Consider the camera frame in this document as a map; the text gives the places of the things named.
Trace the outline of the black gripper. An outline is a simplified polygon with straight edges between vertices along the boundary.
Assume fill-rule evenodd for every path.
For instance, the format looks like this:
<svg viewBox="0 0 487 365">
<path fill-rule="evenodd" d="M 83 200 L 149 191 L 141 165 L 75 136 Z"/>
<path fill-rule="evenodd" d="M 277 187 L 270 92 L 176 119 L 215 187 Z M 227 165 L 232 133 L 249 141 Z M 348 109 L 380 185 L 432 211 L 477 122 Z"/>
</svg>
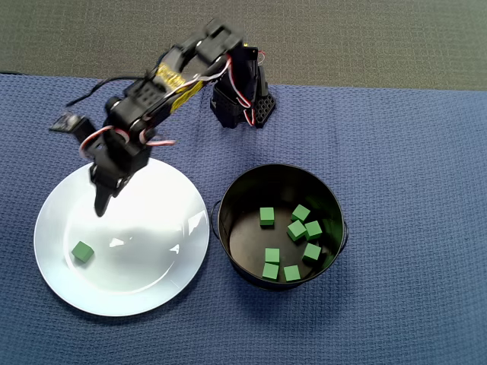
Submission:
<svg viewBox="0 0 487 365">
<path fill-rule="evenodd" d="M 117 197 L 129 180 L 148 164 L 149 147 L 137 141 L 127 141 L 115 130 L 105 131 L 89 151 L 94 164 L 90 168 L 95 186 L 94 210 L 103 217 L 112 197 Z"/>
</svg>

